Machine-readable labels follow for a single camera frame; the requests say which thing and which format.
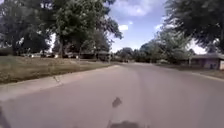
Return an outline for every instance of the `building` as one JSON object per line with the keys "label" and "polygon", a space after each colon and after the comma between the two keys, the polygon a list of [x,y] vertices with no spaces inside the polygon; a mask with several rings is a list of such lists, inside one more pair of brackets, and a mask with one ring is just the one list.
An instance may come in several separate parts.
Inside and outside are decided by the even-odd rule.
{"label": "building", "polygon": [[218,53],[195,55],[191,57],[190,63],[195,67],[224,70],[224,55]]}

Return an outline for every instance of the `green grass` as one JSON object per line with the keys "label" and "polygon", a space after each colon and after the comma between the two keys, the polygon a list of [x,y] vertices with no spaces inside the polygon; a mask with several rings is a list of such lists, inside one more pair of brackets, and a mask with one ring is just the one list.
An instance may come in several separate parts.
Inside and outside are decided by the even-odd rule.
{"label": "green grass", "polygon": [[108,66],[110,64],[70,59],[0,57],[0,84]]}
{"label": "green grass", "polygon": [[189,67],[189,66],[180,66],[180,65],[165,65],[165,64],[159,64],[157,66],[165,67],[165,68],[173,68],[177,69],[179,71],[190,71],[206,76],[212,76],[216,78],[224,79],[224,71],[223,70],[209,70],[204,68],[196,68],[196,67]]}

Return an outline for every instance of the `roof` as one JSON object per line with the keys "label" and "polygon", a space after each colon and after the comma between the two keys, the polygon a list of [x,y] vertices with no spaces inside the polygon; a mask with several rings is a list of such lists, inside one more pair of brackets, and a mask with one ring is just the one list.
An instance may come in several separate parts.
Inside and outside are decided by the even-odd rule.
{"label": "roof", "polygon": [[224,54],[219,53],[210,53],[210,54],[203,54],[203,55],[195,55],[192,59],[222,59],[224,60]]}

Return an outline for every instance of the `white cloud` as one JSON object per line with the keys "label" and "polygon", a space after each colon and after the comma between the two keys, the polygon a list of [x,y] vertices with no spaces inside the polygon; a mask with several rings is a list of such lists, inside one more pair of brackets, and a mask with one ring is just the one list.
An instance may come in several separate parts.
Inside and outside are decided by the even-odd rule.
{"label": "white cloud", "polygon": [[129,25],[132,25],[132,24],[134,24],[134,23],[133,23],[133,21],[129,21],[128,24],[129,24]]}
{"label": "white cloud", "polygon": [[196,54],[206,54],[207,53],[204,48],[202,48],[196,44],[195,40],[191,41],[191,44],[189,45],[189,49],[193,49]]}
{"label": "white cloud", "polygon": [[118,0],[114,4],[114,8],[130,16],[145,16],[152,10],[155,1],[156,0],[138,0],[137,3],[131,3],[130,0]]}
{"label": "white cloud", "polygon": [[158,24],[154,27],[155,31],[159,31],[161,29],[161,27],[163,26],[163,24]]}
{"label": "white cloud", "polygon": [[119,30],[120,31],[127,31],[128,30],[128,25],[119,25]]}

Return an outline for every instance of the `road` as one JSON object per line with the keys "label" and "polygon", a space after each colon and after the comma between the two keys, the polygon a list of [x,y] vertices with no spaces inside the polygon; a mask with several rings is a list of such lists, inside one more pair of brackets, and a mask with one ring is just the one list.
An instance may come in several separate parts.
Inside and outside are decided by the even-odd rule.
{"label": "road", "polygon": [[224,128],[224,82],[127,64],[5,101],[2,111],[6,128]]}

